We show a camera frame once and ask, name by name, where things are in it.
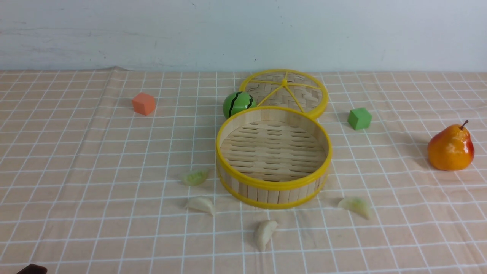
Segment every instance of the table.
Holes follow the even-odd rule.
[[[250,73],[0,71],[0,273],[487,273],[487,73],[328,72],[318,119],[334,156],[324,190],[291,210],[240,203],[215,179],[221,104]],[[134,113],[140,92],[157,99]],[[369,129],[348,112],[366,107]],[[431,138],[468,119],[476,150],[432,169]],[[198,187],[191,168],[211,168]],[[215,201],[215,218],[184,209]],[[344,196],[372,204],[367,221]],[[267,251],[252,233],[279,223]]]

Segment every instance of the toy food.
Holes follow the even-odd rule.
[[[352,109],[348,114],[348,123],[354,130],[369,128],[372,115],[366,108]]]
[[[141,92],[132,99],[132,106],[133,111],[147,116],[155,110],[155,98]]]
[[[225,115],[225,118],[228,119],[235,113],[253,108],[256,105],[257,102],[247,92],[234,92],[227,96],[223,102],[223,115]]]
[[[431,138],[428,158],[433,167],[444,171],[458,171],[468,167],[475,156],[470,132],[465,125],[451,125]]]
[[[202,184],[208,178],[208,168],[191,171],[183,175],[183,184],[187,186],[197,186]]]
[[[187,201],[186,208],[191,208],[203,212],[210,213],[213,217],[215,216],[215,206],[210,198],[204,196],[192,197]]]
[[[364,199],[359,197],[344,198],[338,203],[338,207],[355,212],[367,220],[369,220],[371,216],[369,205]]]
[[[276,229],[277,222],[273,220],[263,221],[257,226],[254,232],[254,241],[260,252],[265,251],[265,246]]]

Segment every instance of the foam block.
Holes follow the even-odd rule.
[[[133,111],[147,116],[155,109],[155,98],[141,92],[132,99],[132,105]]]
[[[355,130],[369,128],[372,114],[366,108],[352,109],[348,114],[348,123]]]

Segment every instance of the toy watermelon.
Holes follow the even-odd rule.
[[[253,108],[257,102],[247,92],[234,92],[225,98],[223,102],[223,115],[228,119],[230,116],[249,108]]]

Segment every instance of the pear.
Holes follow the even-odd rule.
[[[431,138],[428,144],[428,159],[431,165],[443,171],[459,171],[467,168],[473,161],[473,148],[470,132],[465,125],[451,125]]]

